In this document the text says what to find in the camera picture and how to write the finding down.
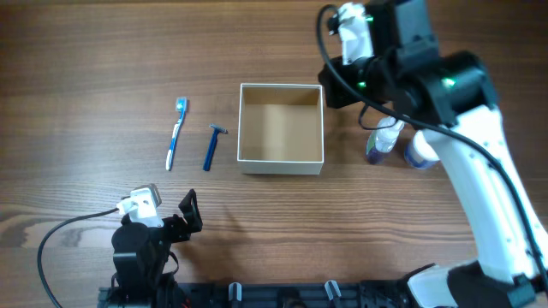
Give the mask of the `clear bottle dark liquid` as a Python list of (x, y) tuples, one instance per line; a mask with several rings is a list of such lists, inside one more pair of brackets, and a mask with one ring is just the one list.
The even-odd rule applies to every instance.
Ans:
[(393, 150), (405, 122), (391, 116), (381, 119), (366, 142), (366, 160), (380, 164)]

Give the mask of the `white lidded blue jar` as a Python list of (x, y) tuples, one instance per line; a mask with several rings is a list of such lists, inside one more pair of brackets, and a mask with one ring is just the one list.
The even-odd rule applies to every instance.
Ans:
[(410, 166), (416, 169), (429, 169), (439, 161), (436, 152), (426, 142), (422, 130), (417, 131), (406, 145), (404, 158)]

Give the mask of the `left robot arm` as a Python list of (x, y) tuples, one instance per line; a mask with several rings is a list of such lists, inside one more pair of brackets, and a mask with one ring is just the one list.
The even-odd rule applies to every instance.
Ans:
[(181, 214), (162, 218), (158, 188), (144, 185), (132, 190), (116, 205), (121, 224), (111, 238), (116, 268), (110, 287), (98, 296), (99, 307), (190, 307), (191, 299), (178, 286), (175, 270), (166, 272), (175, 243), (190, 240), (203, 222), (195, 190), (179, 203)]

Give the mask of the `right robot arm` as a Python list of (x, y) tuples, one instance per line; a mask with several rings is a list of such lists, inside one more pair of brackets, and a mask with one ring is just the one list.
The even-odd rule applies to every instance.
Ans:
[(421, 131), (473, 231), (474, 261), (428, 265), (392, 282), (401, 306), (532, 304), (547, 290), (547, 233), (509, 153), (484, 63), (466, 50), (440, 54), (423, 1), (328, 4), (315, 32), (342, 44), (339, 57), (321, 51), (327, 105), (360, 102)]

